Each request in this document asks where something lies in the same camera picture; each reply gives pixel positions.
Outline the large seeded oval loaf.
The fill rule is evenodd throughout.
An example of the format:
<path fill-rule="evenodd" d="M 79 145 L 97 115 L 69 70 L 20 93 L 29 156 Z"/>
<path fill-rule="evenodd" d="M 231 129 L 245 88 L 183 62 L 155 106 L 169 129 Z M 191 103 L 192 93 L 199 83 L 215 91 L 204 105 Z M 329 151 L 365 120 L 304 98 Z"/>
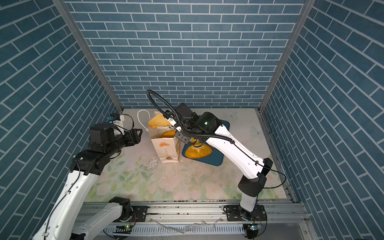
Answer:
<path fill-rule="evenodd" d="M 212 152 L 212 148 L 206 144 L 200 144 L 198 147 L 191 145 L 186 149 L 185 156 L 189 159 L 200 159 L 209 156 Z"/>

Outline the triangular toast bread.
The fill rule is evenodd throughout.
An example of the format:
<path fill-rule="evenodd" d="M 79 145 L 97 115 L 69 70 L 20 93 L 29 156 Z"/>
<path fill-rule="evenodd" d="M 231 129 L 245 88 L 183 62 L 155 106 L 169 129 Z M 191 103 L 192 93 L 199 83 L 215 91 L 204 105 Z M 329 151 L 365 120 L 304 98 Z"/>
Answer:
<path fill-rule="evenodd" d="M 162 113 L 155 115 L 148 123 L 149 127 L 155 129 L 158 127 L 169 127 L 172 126 L 171 123 L 163 116 Z"/>

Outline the white paper bread bag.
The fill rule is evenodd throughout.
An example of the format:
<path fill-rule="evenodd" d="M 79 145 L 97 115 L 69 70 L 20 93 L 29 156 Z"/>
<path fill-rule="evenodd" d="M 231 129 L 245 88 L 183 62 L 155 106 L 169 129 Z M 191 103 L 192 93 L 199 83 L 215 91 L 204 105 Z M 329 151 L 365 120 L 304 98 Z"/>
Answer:
<path fill-rule="evenodd" d="M 160 112 L 154 112 L 153 115 L 150 115 L 150 112 L 147 110 L 139 110 L 137 113 L 137 118 L 139 123 L 144 127 L 144 129 L 149 133 L 152 144 L 155 148 L 155 151 L 163 164 L 167 163 L 178 163 L 180 157 L 180 140 L 176 138 L 162 138 L 164 132 L 175 130 L 173 126 L 169 127 L 158 127 L 151 128 L 149 127 L 149 121 Z"/>

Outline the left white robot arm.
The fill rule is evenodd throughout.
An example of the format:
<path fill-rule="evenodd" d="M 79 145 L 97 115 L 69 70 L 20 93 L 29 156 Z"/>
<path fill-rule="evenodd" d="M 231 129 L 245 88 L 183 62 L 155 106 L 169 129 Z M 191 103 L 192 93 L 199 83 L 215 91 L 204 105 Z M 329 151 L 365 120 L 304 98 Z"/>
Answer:
<path fill-rule="evenodd" d="M 74 156 L 66 183 L 35 240 L 92 240 L 114 221 L 131 222 L 136 217 L 131 201 L 114 197 L 89 220 L 75 227 L 75 221 L 91 187 L 104 167 L 125 147 L 141 141 L 141 129 L 97 124 L 90 128 L 89 146 Z"/>

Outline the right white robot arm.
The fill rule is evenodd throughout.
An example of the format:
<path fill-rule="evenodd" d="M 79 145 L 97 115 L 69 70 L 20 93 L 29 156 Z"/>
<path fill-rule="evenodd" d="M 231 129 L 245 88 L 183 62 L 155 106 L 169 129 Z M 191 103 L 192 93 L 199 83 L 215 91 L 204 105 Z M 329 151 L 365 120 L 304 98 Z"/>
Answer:
<path fill-rule="evenodd" d="M 257 201 L 264 189 L 267 174 L 272 170 L 273 161 L 262 159 L 242 145 L 215 115 L 205 112 L 198 116 L 194 112 L 183 116 L 174 111 L 166 118 L 177 130 L 176 137 L 187 143 L 194 138 L 214 147 L 232 161 L 243 173 L 238 184 L 242 192 L 239 215 L 246 221 L 264 221 L 259 214 Z"/>

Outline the large twisted ring bread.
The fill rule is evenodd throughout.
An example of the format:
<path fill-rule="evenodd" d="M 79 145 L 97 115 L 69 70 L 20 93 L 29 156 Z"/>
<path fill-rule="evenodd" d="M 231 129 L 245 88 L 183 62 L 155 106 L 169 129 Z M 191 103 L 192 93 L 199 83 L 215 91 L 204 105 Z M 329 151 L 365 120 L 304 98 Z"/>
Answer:
<path fill-rule="evenodd" d="M 174 137 L 175 137 L 175 134 L 176 134 L 176 131 L 175 131 L 175 130 L 168 131 L 168 132 L 164 132 L 164 133 L 162 134 L 162 138 L 174 138 Z"/>

